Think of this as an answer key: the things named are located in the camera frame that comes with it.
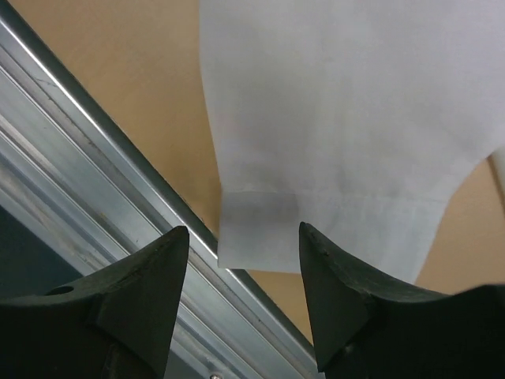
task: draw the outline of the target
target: white cloth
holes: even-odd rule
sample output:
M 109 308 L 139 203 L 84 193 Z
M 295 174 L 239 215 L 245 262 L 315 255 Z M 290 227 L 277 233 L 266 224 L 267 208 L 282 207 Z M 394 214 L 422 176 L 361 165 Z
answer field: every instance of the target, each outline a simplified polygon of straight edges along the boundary
M 500 0 L 202 0 L 200 59 L 223 267 L 299 272 L 306 221 L 414 281 L 505 142 Z

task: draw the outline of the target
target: wooden surface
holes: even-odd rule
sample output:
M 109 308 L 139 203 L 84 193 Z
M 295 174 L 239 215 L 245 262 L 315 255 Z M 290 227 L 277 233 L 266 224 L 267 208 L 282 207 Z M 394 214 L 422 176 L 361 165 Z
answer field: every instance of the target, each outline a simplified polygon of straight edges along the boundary
M 217 232 L 219 176 L 198 61 L 196 0 L 12 0 L 159 173 Z M 488 162 L 454 195 L 418 283 L 505 281 L 505 216 Z M 301 277 L 251 272 L 310 339 Z

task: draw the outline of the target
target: metal groove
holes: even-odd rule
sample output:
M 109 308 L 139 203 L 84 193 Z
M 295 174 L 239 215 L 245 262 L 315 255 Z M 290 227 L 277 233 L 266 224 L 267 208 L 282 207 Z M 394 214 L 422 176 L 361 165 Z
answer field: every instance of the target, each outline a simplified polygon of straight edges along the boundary
M 211 232 L 1 0 L 0 70 L 0 204 L 83 274 L 186 225 L 172 351 L 202 377 L 321 377 L 301 333 L 245 272 L 217 267 Z

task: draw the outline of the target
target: metal bar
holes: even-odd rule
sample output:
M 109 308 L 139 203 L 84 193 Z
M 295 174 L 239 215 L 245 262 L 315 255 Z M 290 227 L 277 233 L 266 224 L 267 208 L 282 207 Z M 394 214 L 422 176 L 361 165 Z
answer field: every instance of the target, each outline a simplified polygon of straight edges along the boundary
M 85 275 L 186 225 L 172 350 L 203 377 L 320 377 L 301 333 L 246 272 L 217 267 L 212 233 L 6 2 L 0 175 L 0 204 Z

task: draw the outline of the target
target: white fabric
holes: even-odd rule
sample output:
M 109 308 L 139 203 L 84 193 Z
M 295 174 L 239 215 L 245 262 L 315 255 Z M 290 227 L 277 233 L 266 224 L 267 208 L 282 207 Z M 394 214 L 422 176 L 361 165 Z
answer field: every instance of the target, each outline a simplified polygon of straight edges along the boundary
M 299 272 L 297 229 L 398 278 L 505 142 L 505 2 L 202 0 L 219 264 Z

